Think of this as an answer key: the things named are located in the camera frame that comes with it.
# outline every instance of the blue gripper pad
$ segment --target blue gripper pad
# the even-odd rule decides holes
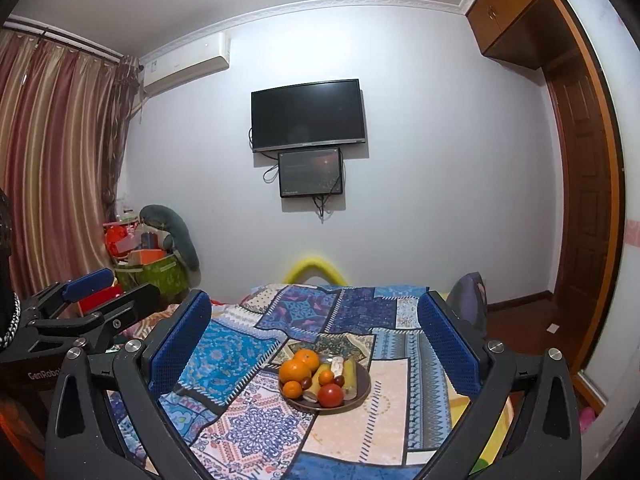
[[[475,399],[482,387],[478,361],[428,294],[418,300],[418,322],[457,393]]]
[[[150,361],[148,388],[154,397],[174,388],[210,320],[211,301],[201,292],[191,301]]]
[[[62,299],[75,303],[111,285],[113,285],[113,272],[105,267],[67,283]]]

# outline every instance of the wooden floor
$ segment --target wooden floor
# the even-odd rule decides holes
[[[560,326],[555,334],[546,331],[551,323]],[[578,353],[584,328],[576,326],[551,301],[539,300],[490,312],[487,333],[487,339],[498,339],[523,354],[542,355],[548,348],[558,348],[570,366]]]

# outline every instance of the air conditioner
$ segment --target air conditioner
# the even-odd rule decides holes
[[[229,42],[224,32],[176,48],[145,65],[145,92],[153,96],[169,88],[229,68]]]

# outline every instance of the door frame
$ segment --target door frame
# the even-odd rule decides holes
[[[604,134],[607,143],[607,160],[609,161],[610,169],[610,212],[609,212],[609,243],[607,247],[607,256],[605,260],[604,275],[602,278],[602,284],[600,285],[600,291],[596,302],[596,308],[591,322],[587,328],[587,332],[584,335],[580,349],[575,357],[571,366],[571,374],[575,376],[585,364],[587,359],[591,356],[593,348],[597,341],[598,336],[604,325],[606,315],[609,311],[611,298],[618,279],[618,270],[620,268],[620,255],[622,253],[622,245],[624,239],[624,221],[625,221],[625,181],[624,181],[624,165],[622,158],[622,145],[620,143],[620,134],[618,133],[618,124],[609,94],[609,89],[604,81],[604,74],[600,68],[598,59],[591,47],[591,43],[587,40],[586,34],[582,29],[577,17],[573,12],[565,5],[563,0],[553,0],[556,4],[562,18],[577,43],[579,54],[584,61],[589,78],[595,91],[595,97],[602,114],[602,121],[604,124]],[[558,277],[556,280],[555,294],[558,293],[558,284],[562,279],[562,273],[564,271],[564,260],[566,257],[566,235],[568,227],[568,200],[569,197],[569,182],[568,182],[568,167],[566,156],[566,143],[564,138],[564,130],[562,129],[562,121],[558,113],[558,104],[556,102],[555,92],[548,83],[551,94],[551,101],[554,106],[554,114],[556,115],[556,123],[558,124],[558,135],[560,138],[560,151],[562,157],[562,182],[564,187],[564,214],[562,220],[562,245],[560,253],[560,262],[558,266]]]

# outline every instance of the brown plate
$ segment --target brown plate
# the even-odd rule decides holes
[[[288,404],[300,410],[301,412],[317,413],[318,415],[331,415],[333,413],[344,413],[357,408],[367,398],[371,391],[371,377],[366,368],[360,363],[356,363],[356,377],[358,379],[358,393],[351,400],[345,400],[340,406],[336,408],[323,408],[317,402],[309,402],[308,400],[299,397],[297,399],[287,399],[282,396]]]

